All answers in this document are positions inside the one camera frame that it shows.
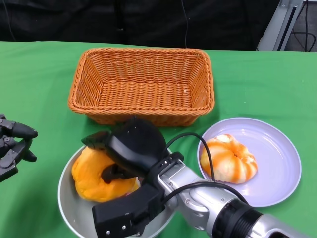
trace bowl rim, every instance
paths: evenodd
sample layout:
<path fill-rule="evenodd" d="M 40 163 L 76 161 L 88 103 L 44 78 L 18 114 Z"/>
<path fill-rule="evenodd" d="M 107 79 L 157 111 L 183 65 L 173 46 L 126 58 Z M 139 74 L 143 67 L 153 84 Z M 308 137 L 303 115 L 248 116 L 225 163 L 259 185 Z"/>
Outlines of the bowl rim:
<path fill-rule="evenodd" d="M 69 223 L 68 219 L 66 218 L 65 214 L 64 214 L 64 211 L 63 211 L 63 208 L 62 208 L 62 205 L 61 205 L 61 200 L 60 200 L 60 189 L 61 189 L 61 183 L 62 183 L 62 180 L 64 178 L 64 175 L 65 175 L 65 172 L 66 172 L 66 169 L 68 168 L 69 164 L 71 163 L 71 161 L 74 159 L 75 156 L 77 156 L 78 153 L 80 153 L 83 149 L 85 148 L 85 146 L 82 146 L 80 147 L 73 155 L 72 157 L 70 157 L 69 161 L 67 162 L 67 164 L 65 165 L 64 169 L 63 169 L 63 172 L 61 173 L 61 176 L 59 178 L 59 183 L 58 183 L 58 193 L 57 193 L 57 196 L 58 196 L 58 206 L 59 206 L 59 211 L 65 221 L 65 223 L 67 224 L 67 226 L 72 230 L 72 232 L 74 232 L 78 237 L 80 238 L 85 238 L 83 237 L 81 234 L 79 234 L 74 228 L 73 226 Z"/>
<path fill-rule="evenodd" d="M 69 223 L 68 219 L 66 218 L 62 205 L 61 205 L 61 200 L 60 200 L 60 190 L 61 190 L 61 184 L 62 184 L 62 180 L 64 178 L 64 175 L 66 173 L 66 169 L 68 168 L 69 164 L 71 163 L 71 161 L 74 159 L 75 156 L 77 156 L 78 153 L 80 153 L 86 146 L 82 146 L 80 147 L 73 155 L 72 157 L 70 157 L 69 161 L 67 162 L 67 164 L 65 165 L 63 172 L 61 173 L 61 176 L 59 178 L 59 182 L 58 182 L 58 192 L 57 192 L 57 199 L 58 199 L 58 207 L 59 207 L 59 211 L 65 221 L 65 223 L 67 224 L 67 226 L 71 229 L 72 232 L 74 232 L 74 234 L 76 234 L 79 238 L 86 238 L 84 236 L 82 236 L 81 234 L 79 234 L 74 228 L 73 226 Z M 171 215 L 169 216 L 169 218 L 166 220 L 166 222 L 163 224 L 163 226 L 160 227 L 160 229 L 158 229 L 155 233 L 153 233 L 151 236 L 149 236 L 148 238 L 154 238 L 156 237 L 158 234 L 160 234 L 165 227 L 170 223 L 170 221 L 173 219 L 174 215 L 175 215 L 176 211 L 172 211 Z"/>

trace pumpkin-shaped toy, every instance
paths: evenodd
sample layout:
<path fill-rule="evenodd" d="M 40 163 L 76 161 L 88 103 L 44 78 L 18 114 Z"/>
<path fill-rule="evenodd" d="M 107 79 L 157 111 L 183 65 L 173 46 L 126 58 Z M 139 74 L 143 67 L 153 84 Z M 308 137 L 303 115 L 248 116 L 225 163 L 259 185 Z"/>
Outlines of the pumpkin-shaped toy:
<path fill-rule="evenodd" d="M 244 183 L 257 172 L 256 160 L 249 150 L 232 135 L 219 135 L 207 142 L 217 181 Z M 211 175 L 206 149 L 200 159 L 203 170 Z"/>

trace black curtain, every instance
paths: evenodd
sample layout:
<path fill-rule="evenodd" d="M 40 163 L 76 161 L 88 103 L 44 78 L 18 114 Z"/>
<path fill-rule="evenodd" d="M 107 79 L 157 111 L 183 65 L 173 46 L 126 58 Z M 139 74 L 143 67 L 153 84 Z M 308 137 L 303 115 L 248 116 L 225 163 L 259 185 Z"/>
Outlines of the black curtain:
<path fill-rule="evenodd" d="M 0 41 L 185 47 L 181 0 L 0 0 Z M 188 48 L 254 50 L 279 0 L 183 0 Z"/>

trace green table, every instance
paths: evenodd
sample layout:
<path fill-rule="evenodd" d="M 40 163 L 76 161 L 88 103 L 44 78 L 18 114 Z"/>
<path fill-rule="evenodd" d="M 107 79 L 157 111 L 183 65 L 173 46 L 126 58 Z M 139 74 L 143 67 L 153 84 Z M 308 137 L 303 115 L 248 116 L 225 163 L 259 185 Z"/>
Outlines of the green table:
<path fill-rule="evenodd" d="M 67 106 L 80 55 L 94 43 L 0 43 L 0 112 L 34 127 L 39 137 L 32 151 L 36 163 L 22 161 L 19 173 L 0 183 L 1 238 L 74 238 L 57 204 L 57 185 L 80 139 L 104 126 L 77 115 Z M 317 54 L 302 52 L 207 51 L 214 75 L 216 107 L 188 128 L 162 128 L 167 140 L 185 132 L 204 133 L 213 123 L 251 117 L 282 130 L 302 159 L 300 185 L 285 202 L 260 209 L 316 237 L 317 226 Z M 185 155 L 196 172 L 195 138 L 184 138 L 172 149 Z M 207 237 L 189 227 L 180 214 L 162 238 Z"/>

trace purple plate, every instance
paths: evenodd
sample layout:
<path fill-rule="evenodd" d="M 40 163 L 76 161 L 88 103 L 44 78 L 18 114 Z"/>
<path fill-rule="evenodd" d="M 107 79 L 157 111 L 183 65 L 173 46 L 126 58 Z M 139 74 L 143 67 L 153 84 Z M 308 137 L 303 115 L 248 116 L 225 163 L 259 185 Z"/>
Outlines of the purple plate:
<path fill-rule="evenodd" d="M 267 207 L 282 202 L 296 189 L 302 174 L 299 154 L 280 130 L 251 118 L 231 118 L 211 126 L 203 135 L 207 141 L 221 134 L 231 134 L 254 154 L 258 172 L 243 184 L 226 183 L 241 193 L 253 207 Z M 199 168 L 203 145 L 197 150 Z"/>

